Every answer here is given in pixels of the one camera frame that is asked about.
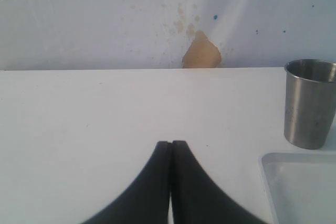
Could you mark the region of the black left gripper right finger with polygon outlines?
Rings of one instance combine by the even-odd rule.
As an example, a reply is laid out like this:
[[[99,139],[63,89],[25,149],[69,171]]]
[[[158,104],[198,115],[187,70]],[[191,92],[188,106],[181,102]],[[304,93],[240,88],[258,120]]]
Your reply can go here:
[[[264,223],[213,182],[185,141],[173,141],[172,146],[174,223]]]

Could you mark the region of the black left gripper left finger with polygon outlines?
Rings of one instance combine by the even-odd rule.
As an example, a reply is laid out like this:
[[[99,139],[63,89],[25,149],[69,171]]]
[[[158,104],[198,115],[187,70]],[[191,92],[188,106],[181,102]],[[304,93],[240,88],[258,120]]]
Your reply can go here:
[[[136,179],[85,223],[168,223],[172,143],[159,141]]]

